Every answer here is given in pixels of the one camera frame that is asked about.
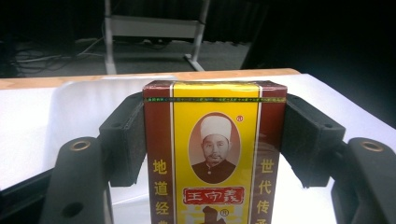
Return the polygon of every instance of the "brass screw hole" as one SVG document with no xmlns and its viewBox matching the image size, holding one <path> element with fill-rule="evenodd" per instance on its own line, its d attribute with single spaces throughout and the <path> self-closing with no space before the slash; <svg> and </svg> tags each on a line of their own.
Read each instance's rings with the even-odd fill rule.
<svg viewBox="0 0 396 224">
<path fill-rule="evenodd" d="M 374 151 L 374 152 L 380 152 L 380 151 L 384 150 L 384 148 L 382 148 L 381 146 L 379 146 L 378 144 L 373 143 L 373 142 L 362 142 L 361 146 L 367 150 Z"/>
<path fill-rule="evenodd" d="M 73 151 L 81 151 L 86 149 L 87 147 L 89 147 L 91 145 L 91 142 L 89 141 L 78 141 L 75 144 L 73 144 L 70 149 Z"/>
</svg>

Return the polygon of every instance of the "table surface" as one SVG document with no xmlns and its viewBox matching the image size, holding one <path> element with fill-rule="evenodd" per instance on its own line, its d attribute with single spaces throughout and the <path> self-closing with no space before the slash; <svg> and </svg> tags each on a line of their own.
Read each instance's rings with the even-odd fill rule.
<svg viewBox="0 0 396 224">
<path fill-rule="evenodd" d="M 46 146 L 51 146 L 49 139 L 59 138 L 62 140 L 61 142 L 64 142 L 64 139 L 60 136 L 64 133 L 67 134 L 67 137 L 73 138 L 76 136 L 95 136 L 97 133 L 92 134 L 91 131 L 89 134 L 84 133 L 85 127 L 83 126 L 93 119 L 92 127 L 97 132 L 97 127 L 102 119 L 108 116 L 106 113 L 114 110 L 113 107 L 119 103 L 114 102 L 114 97 L 117 97 L 119 101 L 124 99 L 125 96 L 117 95 L 118 92 L 123 91 L 122 88 L 130 91 L 135 82 L 140 83 L 136 79 L 99 82 L 96 80 L 103 78 L 123 79 L 135 76 L 149 78 L 173 76 L 180 80 L 268 79 L 287 86 L 289 93 L 302 97 L 309 104 L 345 126 L 345 142 L 353 137 L 368 137 L 396 148 L 394 140 L 396 139 L 396 130 L 367 113 L 323 82 L 308 74 L 300 74 L 293 69 L 89 77 L 4 78 L 0 79 L 0 145 L 2 146 L 0 147 L 0 158 L 2 159 L 2 162 L 0 162 L 0 189 L 6 189 L 18 183 L 18 181 L 49 168 L 47 164 L 43 163 L 49 156 L 48 151 L 44 150 Z M 70 99 L 73 99 L 76 103 L 74 105 L 69 104 Z M 54 119 L 53 116 L 61 116 L 62 119 Z M 134 196 L 137 195 L 142 199 L 138 203 L 127 205 L 125 203 L 113 203 L 117 224 L 130 223 L 130 217 L 141 220 L 140 223 L 149 223 L 149 215 L 147 214 L 149 198 L 146 193 L 147 174 L 141 174 L 139 178 L 142 179 L 138 180 L 138 185 L 131 187 L 133 190 L 129 188 L 112 189 L 114 202 L 125 199 L 122 198 L 125 195 L 130 197 L 131 192 L 134 193 Z M 335 223 L 330 194 L 332 183 L 332 181 L 329 182 L 326 188 L 303 189 L 282 157 L 279 162 L 276 183 L 273 223 Z"/>
</svg>

